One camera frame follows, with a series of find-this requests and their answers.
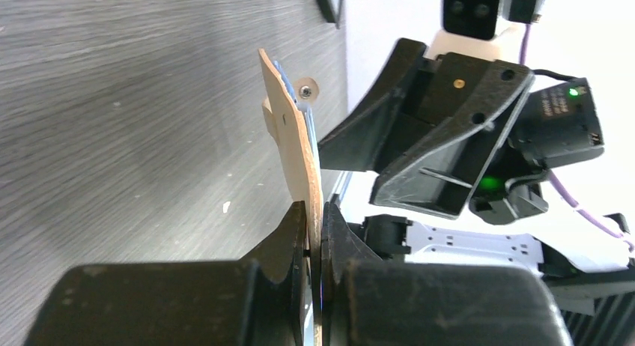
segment cable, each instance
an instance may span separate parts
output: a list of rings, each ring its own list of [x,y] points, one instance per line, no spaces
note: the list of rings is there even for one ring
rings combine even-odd
[[[524,65],[526,62],[530,33],[531,33],[531,25],[527,25],[525,29],[525,35],[523,36],[523,42],[520,45],[520,54],[518,57],[519,64],[521,65]],[[563,82],[569,82],[571,80],[577,79],[574,76],[563,75],[563,74],[555,73],[553,71],[545,70],[545,69],[536,69],[533,71],[535,75],[548,76],[552,79],[560,80]],[[571,206],[584,219],[589,221],[591,224],[593,224],[595,227],[599,228],[600,230],[611,235],[612,237],[623,240],[628,245],[629,252],[635,251],[635,243],[633,242],[629,234],[626,234],[621,231],[614,232],[610,227],[606,226],[605,224],[602,223],[602,221],[600,221],[601,218],[595,217],[587,210],[584,210],[583,208],[581,208],[580,203],[577,202],[577,200],[569,193],[569,191],[567,191],[565,186],[562,185],[558,177],[551,170],[549,170],[547,174],[547,178],[549,182],[551,183],[551,185],[553,185],[553,188],[556,189],[558,194],[560,194],[560,196],[565,200],[565,202],[569,204],[569,206]]]

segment wooden table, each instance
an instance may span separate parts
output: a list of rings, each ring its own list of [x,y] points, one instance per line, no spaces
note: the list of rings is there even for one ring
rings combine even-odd
[[[318,136],[344,118],[344,29],[315,0],[0,0],[0,344],[68,267],[236,258],[273,230],[259,47],[320,83]]]

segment gray wooden tabletop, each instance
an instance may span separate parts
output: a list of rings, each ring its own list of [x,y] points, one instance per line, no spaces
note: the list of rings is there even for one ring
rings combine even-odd
[[[314,0],[0,0],[0,345],[73,265],[236,258],[273,230],[259,47],[320,83],[319,136],[345,116],[344,30]]]

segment black cable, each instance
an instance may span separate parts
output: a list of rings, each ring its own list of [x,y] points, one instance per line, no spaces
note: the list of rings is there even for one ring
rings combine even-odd
[[[575,76],[558,74],[554,71],[545,70],[545,69],[536,69],[534,70],[534,74],[541,75],[541,76],[548,76],[551,79],[560,80],[561,82],[570,82],[571,80],[577,79]]]

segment green led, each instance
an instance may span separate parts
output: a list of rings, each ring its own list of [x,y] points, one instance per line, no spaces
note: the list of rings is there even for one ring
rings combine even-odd
[[[478,188],[484,191],[496,191],[502,189],[503,186],[503,182],[493,176],[484,176],[478,184]]]

